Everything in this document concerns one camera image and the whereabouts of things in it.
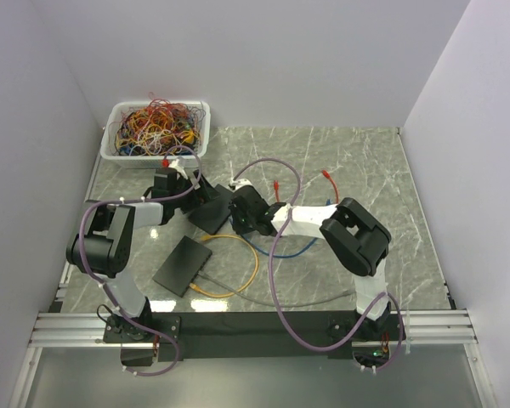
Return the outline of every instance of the gray floor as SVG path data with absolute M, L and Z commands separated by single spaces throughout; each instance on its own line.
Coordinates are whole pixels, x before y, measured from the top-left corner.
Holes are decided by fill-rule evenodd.
M 259 157 L 278 157 L 291 163 L 303 177 L 298 205 L 323 205 L 334 200 L 331 184 L 320 174 L 325 168 L 337 182 L 340 196 L 351 196 L 368 208 L 393 235 L 387 261 L 388 289 L 408 309 L 448 309 L 444 278 L 439 270 L 422 209 L 417 199 L 410 169 L 395 128 L 298 127 L 214 129 L 203 172 L 213 183 L 226 185 L 230 177 Z M 118 199 L 139 197 L 152 185 L 152 170 L 127 170 L 102 161 L 91 197 Z M 295 188 L 289 170 L 277 164 L 264 164 L 249 170 L 249 178 L 263 197 L 274 200 L 273 180 L 280 182 L 281 199 L 291 197 Z M 230 233 L 229 225 L 222 228 Z M 211 300 L 191 290 L 178 298 L 151 277 L 183 235 L 200 238 L 204 233 L 179 212 L 168 224 L 137 230 L 133 237 L 130 266 L 137 285 L 152 301 L 155 311 L 271 310 L 238 297 Z M 268 250 L 271 238 L 254 236 Z M 306 237 L 287 237 L 279 253 L 302 248 Z M 204 271 L 231 286 L 240 286 L 253 267 L 252 254 L 241 242 L 213 240 L 207 245 L 213 255 Z M 267 258 L 254 283 L 246 290 L 252 297 L 270 301 Z M 344 270 L 324 241 L 318 241 L 301 257 L 276 261 L 275 278 L 282 302 L 309 302 L 327 298 L 353 287 L 351 274 Z M 209 291 L 222 289 L 198 279 Z M 90 279 L 73 271 L 63 312 L 94 312 L 105 303 L 104 293 Z M 354 299 L 340 298 L 311 309 L 352 309 Z
M 116 349 L 44 349 L 27 407 L 480 407 L 463 346 L 415 347 L 375 377 L 326 357 L 187 360 L 134 378 Z

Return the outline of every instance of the yellow cable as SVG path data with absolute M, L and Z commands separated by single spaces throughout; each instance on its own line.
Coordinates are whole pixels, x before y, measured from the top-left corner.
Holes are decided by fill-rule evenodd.
M 253 280 L 255 279 L 255 275 L 257 275 L 257 271 L 258 271 L 258 256 L 257 256 L 257 252 L 255 251 L 255 249 L 251 245 L 249 245 L 249 242 L 247 242 L 246 240 L 241 239 L 239 236 L 236 236 L 236 235 L 228 235 L 228 234 L 204 235 L 201 238 L 201 241 L 209 241 L 209 240 L 212 240 L 213 238 L 233 238 L 235 240 L 244 242 L 249 247 L 249 249 L 252 250 L 253 255 L 255 256 L 255 268 L 253 268 L 252 275 L 249 277 L 247 282 L 244 285 L 242 285 L 240 287 L 240 289 L 237 290 L 237 292 L 243 291 L 244 289 L 246 289 L 248 286 L 250 286 L 252 284 Z M 230 298 L 231 296 L 235 295 L 234 292 L 229 292 L 229 293 L 225 293 L 225 294 L 222 294 L 222 295 L 221 294 L 217 294 L 217 293 L 206 292 L 204 289 L 200 288 L 196 283 L 191 283 L 190 284 L 190 288 L 193 289 L 196 292 L 201 293 L 204 296 L 208 296 L 209 298 L 223 299 L 223 298 Z

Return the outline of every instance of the blue cable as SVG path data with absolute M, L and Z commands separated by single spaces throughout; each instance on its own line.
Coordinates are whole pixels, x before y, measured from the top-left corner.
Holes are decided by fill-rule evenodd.
M 331 200 L 327 199 L 326 201 L 326 205 L 329 206 L 331 204 Z M 251 245 L 253 248 L 255 248 L 256 251 L 258 252 L 261 252 L 263 255 L 266 255 L 267 257 L 269 256 L 269 253 L 266 252 L 264 249 L 262 248 L 259 248 L 258 246 L 256 246 L 255 244 L 253 244 L 251 241 L 249 241 L 247 239 L 247 237 L 245 235 L 240 235 L 244 240 L 247 241 L 247 243 L 249 245 Z M 297 253 L 293 253 L 291 255 L 274 255 L 274 258 L 276 259 L 290 259 L 290 258 L 295 258 L 297 257 L 298 255 L 301 255 L 303 253 L 305 253 L 306 251 L 309 250 L 309 248 L 315 244 L 315 242 L 317 241 L 317 238 L 314 238 L 312 241 L 310 241 L 303 249 L 301 249 L 300 251 L 298 251 Z

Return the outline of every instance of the red cable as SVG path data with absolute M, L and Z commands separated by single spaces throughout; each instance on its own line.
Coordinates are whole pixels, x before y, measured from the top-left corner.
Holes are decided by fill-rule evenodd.
M 280 202 L 280 195 L 278 194 L 279 188 L 280 188 L 280 185 L 278 184 L 278 180 L 274 180 L 274 194 L 275 194 L 275 200 L 277 202 Z
M 332 179 L 329 172 L 327 172 L 325 169 L 321 170 L 321 174 L 323 174 L 323 176 L 325 176 L 325 178 L 331 182 L 332 188 L 334 189 L 334 195 L 337 198 L 337 204 L 338 204 L 340 202 L 340 195 L 338 194 L 337 184 L 334 182 L 334 180 Z

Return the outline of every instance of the table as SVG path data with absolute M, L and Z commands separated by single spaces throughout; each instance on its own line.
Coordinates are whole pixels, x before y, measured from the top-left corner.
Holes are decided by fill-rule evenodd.
M 302 175 L 298 205 L 334 202 L 332 186 L 320 173 L 324 168 L 337 183 L 341 198 L 350 196 L 365 206 L 393 236 L 386 264 L 388 289 L 403 309 L 449 309 L 448 292 L 439 268 L 421 204 L 400 142 L 397 128 L 351 127 L 220 127 L 212 130 L 207 153 L 202 157 L 203 173 L 212 184 L 227 185 L 232 175 L 260 157 L 277 157 L 292 164 Z M 140 197 L 152 185 L 154 170 L 122 169 L 100 161 L 90 197 L 107 200 Z M 296 187 L 291 172 L 268 163 L 249 169 L 250 179 L 261 195 L 274 201 L 273 182 L 280 183 L 280 198 L 291 197 Z M 233 233 L 226 224 L 220 233 Z M 151 278 L 183 235 L 199 240 L 205 233 L 189 223 L 178 210 L 167 224 L 138 229 L 133 235 L 129 266 L 140 290 L 156 312 L 166 311 L 267 311 L 237 296 L 210 299 L 188 290 L 176 297 Z M 267 251 L 271 237 L 253 235 L 253 242 Z M 285 237 L 279 254 L 294 253 L 310 239 Z M 254 265 L 251 251 L 239 241 L 211 240 L 213 255 L 204 272 L 229 286 L 239 287 Z M 272 302 L 268 283 L 268 258 L 259 255 L 260 268 L 246 289 L 249 296 Z M 343 268 L 331 248 L 318 240 L 297 258 L 275 261 L 278 296 L 283 303 L 306 303 L 328 298 L 353 288 L 352 275 Z M 195 282 L 210 292 L 227 292 L 202 278 Z M 86 275 L 71 267 L 71 277 L 62 312 L 94 312 L 106 303 L 101 289 Z M 303 309 L 354 309 L 354 297 L 340 297 L 329 303 Z

